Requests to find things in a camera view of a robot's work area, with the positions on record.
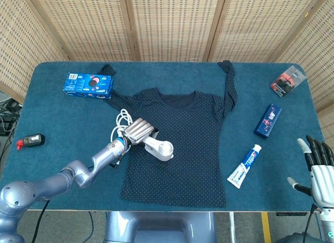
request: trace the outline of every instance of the red cap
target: red cap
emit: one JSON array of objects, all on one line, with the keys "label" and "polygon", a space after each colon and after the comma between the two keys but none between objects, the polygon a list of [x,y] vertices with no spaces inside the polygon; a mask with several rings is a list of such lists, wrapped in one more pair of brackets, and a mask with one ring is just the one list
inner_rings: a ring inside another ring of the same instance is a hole
[{"label": "red cap", "polygon": [[16,148],[17,148],[17,150],[18,151],[21,150],[22,147],[24,147],[23,140],[18,140],[16,142]]}]

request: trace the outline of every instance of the table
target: table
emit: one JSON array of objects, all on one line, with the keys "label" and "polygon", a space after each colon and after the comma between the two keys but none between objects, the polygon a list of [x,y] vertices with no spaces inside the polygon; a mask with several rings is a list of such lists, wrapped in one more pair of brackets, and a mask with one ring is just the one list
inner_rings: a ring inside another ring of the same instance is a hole
[{"label": "table", "polygon": [[[49,62],[39,64],[23,106],[14,143],[22,137],[42,133],[43,146],[12,146],[1,186],[15,180],[35,181],[59,172],[79,159],[86,166],[96,152],[110,141],[118,111],[101,99],[71,97],[62,91],[68,72],[97,73],[104,62]],[[193,90],[223,96],[225,73],[217,63],[113,62],[114,89],[133,95],[158,87],[164,94],[186,94]],[[312,135],[323,139],[307,81],[280,98],[269,85],[291,65],[275,63],[233,63],[238,100],[227,116],[221,133],[220,168],[226,207],[178,207],[144,204],[120,198],[127,158],[117,169],[107,168],[86,189],[55,197],[48,209],[112,211],[308,211],[312,199],[296,192],[287,182],[291,176],[309,185],[309,174],[297,138]],[[266,107],[275,103],[283,111],[268,139],[253,134]],[[260,144],[254,166],[237,189],[226,178],[248,151]],[[37,202],[31,208],[41,209]]]}]

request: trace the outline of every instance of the yellow stripe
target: yellow stripe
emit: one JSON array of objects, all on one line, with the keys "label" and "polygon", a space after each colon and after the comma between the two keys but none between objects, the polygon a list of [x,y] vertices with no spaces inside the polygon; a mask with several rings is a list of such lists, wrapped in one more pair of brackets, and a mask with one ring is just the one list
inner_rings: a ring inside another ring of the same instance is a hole
[{"label": "yellow stripe", "polygon": [[261,212],[261,218],[262,218],[263,237],[265,239],[265,243],[271,243],[268,213]]}]

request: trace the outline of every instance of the shirt neckline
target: shirt neckline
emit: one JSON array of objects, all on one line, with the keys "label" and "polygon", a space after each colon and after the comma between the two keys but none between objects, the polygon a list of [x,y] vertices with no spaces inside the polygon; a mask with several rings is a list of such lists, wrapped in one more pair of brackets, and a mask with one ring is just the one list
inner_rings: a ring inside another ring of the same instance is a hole
[{"label": "shirt neckline", "polygon": [[185,109],[188,109],[188,108],[192,107],[192,106],[195,104],[195,102],[197,101],[198,94],[199,94],[199,92],[196,91],[196,90],[194,90],[194,91],[191,92],[190,94],[181,94],[181,95],[184,95],[184,96],[191,95],[191,94],[195,94],[195,96],[194,96],[194,100],[193,100],[193,102],[192,102],[191,104],[189,104],[189,105],[187,105],[187,106],[185,106],[185,107],[182,107],[182,108],[175,108],[175,107],[172,107],[172,106],[170,106],[169,104],[167,104],[165,101],[163,101],[163,99],[161,98],[161,94],[162,94],[162,95],[165,95],[165,94],[161,93],[161,91],[159,91],[159,89],[158,89],[157,87],[153,88],[153,90],[154,90],[154,92],[156,93],[156,95],[157,95],[159,101],[160,101],[163,105],[165,105],[165,106],[167,106],[168,108],[173,109],[173,110],[185,110]]}]

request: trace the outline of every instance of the robotic arm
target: robotic arm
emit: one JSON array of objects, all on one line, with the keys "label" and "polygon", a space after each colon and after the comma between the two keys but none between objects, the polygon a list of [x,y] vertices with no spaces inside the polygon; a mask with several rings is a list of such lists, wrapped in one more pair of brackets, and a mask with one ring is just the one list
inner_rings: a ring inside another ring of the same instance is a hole
[{"label": "robotic arm", "polygon": [[326,242],[334,242],[334,154],[325,143],[306,136],[311,149],[304,140],[297,141],[303,150],[311,178],[311,188],[301,186],[288,177],[291,186],[309,196],[312,196],[319,207],[320,220]]},{"label": "robotic arm", "polygon": [[71,189],[73,182],[80,188],[88,187],[105,167],[111,165],[116,168],[122,156],[133,145],[143,142],[145,149],[159,160],[171,159],[173,145],[150,137],[154,132],[150,123],[139,118],[121,131],[121,137],[92,157],[92,171],[81,161],[75,160],[54,176],[37,182],[15,181],[3,187],[0,193],[0,243],[24,243],[22,236],[17,234],[17,225],[35,201],[47,201],[65,193]]}]

